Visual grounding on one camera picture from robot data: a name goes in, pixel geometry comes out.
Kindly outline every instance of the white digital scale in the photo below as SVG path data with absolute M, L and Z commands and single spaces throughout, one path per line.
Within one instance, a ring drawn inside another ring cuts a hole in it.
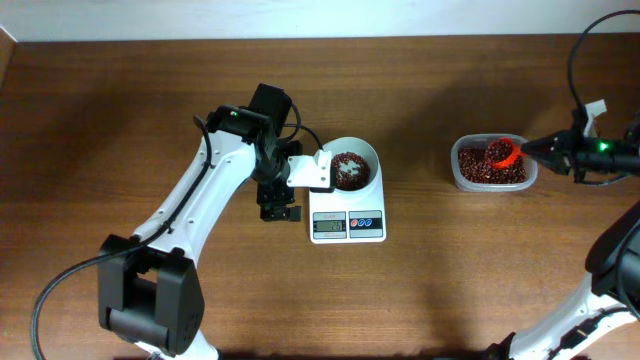
M 360 155 L 371 169 L 369 184 L 360 190 L 333 193 L 309 192 L 309 229 L 315 244 L 381 242 L 387 238 L 382 189 L 382 169 L 378 155 L 364 140 L 345 137 L 324 145 L 332 156 L 346 152 Z M 357 168 L 350 162 L 341 170 Z

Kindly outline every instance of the wooden surface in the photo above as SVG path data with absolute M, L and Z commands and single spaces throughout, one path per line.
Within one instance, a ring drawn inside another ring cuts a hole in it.
M 7 68 L 9 67 L 9 61 L 11 60 L 14 46 L 15 42 L 11 36 L 9 36 L 9 34 L 0 27 L 0 88 L 2 88 L 2 83 L 4 81 Z
M 37 294 L 129 235 L 189 165 L 193 114 L 278 85 L 322 139 L 357 136 L 384 171 L 387 240 L 316 246 L 305 223 L 264 223 L 249 183 L 198 269 L 203 331 L 225 352 L 393 355 L 483 349 L 538 322 L 584 276 L 595 239 L 638 200 L 540 170 L 513 194 L 462 193 L 451 146 L 486 132 L 547 135 L 571 123 L 575 36 L 19 44 L 0 97 L 0 358 L 29 359 Z M 640 35 L 594 36 L 576 81 L 605 98 L 603 135 L 640 105 Z M 312 139 L 301 137 L 306 152 Z M 298 191 L 307 211 L 307 195 Z M 97 321 L 96 271 L 63 283 L 42 316 L 50 359 L 142 355 Z M 640 326 L 588 349 L 635 359 Z

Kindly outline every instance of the scale display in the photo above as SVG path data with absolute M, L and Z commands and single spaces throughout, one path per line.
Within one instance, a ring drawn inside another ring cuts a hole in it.
M 313 213 L 316 240 L 382 238 L 382 211 L 336 211 Z
M 317 221 L 316 231 L 344 231 L 344 221 Z

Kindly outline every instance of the black cable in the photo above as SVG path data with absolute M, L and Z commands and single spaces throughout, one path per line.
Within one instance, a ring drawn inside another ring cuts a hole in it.
M 38 299 L 36 300 L 36 303 L 33 307 L 33 313 L 31 314 L 31 334 L 30 334 L 31 349 L 33 350 L 33 354 L 35 355 L 37 360 L 46 360 L 46 358 L 44 357 L 44 354 L 42 353 L 42 347 L 40 346 L 40 337 L 38 334 L 38 326 L 40 323 L 40 312 L 42 311 L 42 306 L 44 305 L 45 300 L 47 299 L 49 294 L 51 294 L 53 289 L 56 288 L 56 286 L 58 286 L 63 280 L 65 280 L 69 276 L 77 273 L 80 270 L 86 269 L 89 266 L 97 265 L 105 261 L 109 261 L 113 258 L 127 256 L 137 251 L 140 251 L 141 249 L 145 248 L 147 245 L 151 244 L 153 241 L 158 239 L 162 234 L 164 234 L 165 231 L 171 229 L 171 224 L 175 221 L 178 215 L 180 215 L 180 212 L 182 211 L 184 206 L 187 204 L 187 202 L 189 201 L 189 198 L 193 195 L 194 191 L 196 190 L 196 188 L 198 187 L 198 185 L 206 175 L 207 170 L 209 170 L 210 164 L 211 164 L 211 140 L 209 139 L 207 128 L 204 124 L 204 121 L 202 121 L 200 117 L 194 116 L 193 120 L 195 121 L 196 125 L 200 128 L 200 130 L 202 130 L 202 135 L 204 136 L 204 141 L 207 146 L 207 157 L 204 165 L 202 166 L 202 170 L 200 170 L 200 173 L 198 173 L 198 176 L 193 181 L 193 183 L 191 184 L 191 186 L 189 187 L 185 195 L 182 197 L 182 200 L 180 201 L 178 206 L 176 206 L 176 208 L 173 210 L 171 215 L 169 215 L 167 220 L 165 220 L 160 226 L 160 228 L 155 233 L 153 233 L 149 238 L 143 241 L 140 241 L 139 243 L 133 245 L 129 249 L 118 251 L 111 254 L 96 256 L 89 260 L 85 260 L 81 263 L 78 263 L 66 269 L 65 271 L 61 272 L 58 276 L 56 276 L 53 280 L 51 280 L 49 284 L 47 284 L 47 286 L 38 296 Z
M 576 54 L 578 53 L 578 49 L 580 48 L 582 41 L 584 41 L 584 39 L 589 34 L 589 31 L 591 31 L 591 29 L 596 27 L 598 24 L 615 16 L 629 15 L 629 14 L 640 15 L 640 10 L 616 11 L 594 21 L 591 25 L 589 25 L 589 27 L 587 27 L 585 31 L 582 32 L 582 34 L 578 38 L 578 41 L 576 41 L 575 45 L 573 45 L 573 48 L 571 49 L 571 53 L 569 54 L 569 61 L 567 63 L 567 80 L 569 81 L 569 89 L 571 90 L 571 95 L 573 95 L 573 99 L 576 101 L 576 105 L 578 106 L 578 109 L 580 109 L 581 111 L 584 107 L 584 104 L 582 103 L 582 100 L 580 100 L 580 97 L 578 96 L 578 93 L 576 91 L 576 87 L 573 83 L 573 60 L 576 57 Z
M 620 246 L 620 250 L 618 251 L 618 256 L 616 257 L 616 264 L 614 269 L 616 274 L 616 289 L 618 291 L 618 297 L 620 298 L 620 302 L 623 303 L 629 309 L 629 311 L 633 314 L 633 316 L 635 316 L 638 320 L 640 320 L 640 312 L 638 311 L 638 308 L 635 306 L 635 304 L 631 302 L 631 299 L 629 299 L 629 296 L 627 295 L 627 292 L 624 289 L 624 281 L 623 281 L 624 279 L 622 277 L 623 275 L 622 265 L 624 262 L 624 256 L 629 250 L 629 246 L 631 246 L 631 242 L 633 241 L 638 231 L 640 231 L 640 224 L 636 224 L 636 226 L 627 234 L 627 237 L 622 242 L 622 245 Z
M 295 127 L 297 125 L 294 124 L 284 124 L 285 127 Z M 313 130 L 309 129 L 308 127 L 304 126 L 304 125 L 300 125 L 299 126 L 300 129 L 308 132 L 309 134 L 311 134 L 311 136 L 313 136 L 313 138 L 316 140 L 316 143 L 318 144 L 318 148 L 320 150 L 324 151 L 324 146 L 322 145 L 322 142 L 320 141 L 320 139 L 318 138 L 318 135 L 316 135 L 316 133 L 313 132 Z
M 300 111 L 298 111 L 298 107 L 296 106 L 296 104 L 291 103 L 291 108 L 293 109 L 293 112 L 296 114 L 296 125 L 295 125 L 295 130 L 293 130 L 293 133 L 289 136 L 287 136 L 286 138 L 282 138 L 279 140 L 279 142 L 281 144 L 286 144 L 289 141 L 293 140 L 293 138 L 296 136 L 296 134 L 298 134 L 298 131 L 300 130 L 300 127 L 302 126 L 302 116 L 300 116 Z
M 583 332 L 583 330 L 580 329 L 580 327 L 589 326 L 589 327 L 593 327 L 593 330 L 595 330 L 603 319 L 605 319 L 605 318 L 607 318 L 607 317 L 609 317 L 609 316 L 611 316 L 613 314 L 617 314 L 617 313 L 621 313 L 621 312 L 629 312 L 629 309 L 627 309 L 627 308 L 612 308 L 612 309 L 608 309 L 608 310 L 603 310 L 603 311 L 600 312 L 600 314 L 598 314 L 598 316 L 596 316 L 594 318 L 591 318 L 591 319 L 587 319 L 587 320 L 583 321 L 582 323 L 580 323 L 578 326 L 573 327 L 571 330 L 569 330 L 566 334 L 564 334 L 560 338 L 561 339 L 560 340 L 560 344 L 558 344 L 558 346 L 555 349 L 549 351 L 549 357 L 547 358 L 547 360 L 551 360 L 551 359 L 555 358 L 556 356 L 558 356 L 560 351 L 562 351 L 564 349 L 573 349 L 575 347 L 575 346 L 572 346 L 572 345 L 568 345 L 568 346 L 565 347 L 565 341 L 564 340 L 567 339 L 567 338 L 573 340 L 572 336 L 571 336 L 572 334 L 580 333 L 580 335 L 581 336 L 585 336 L 585 338 L 586 338 L 586 336 L 591 334 L 589 332 L 589 333 L 586 333 L 586 335 L 585 335 L 585 332 Z

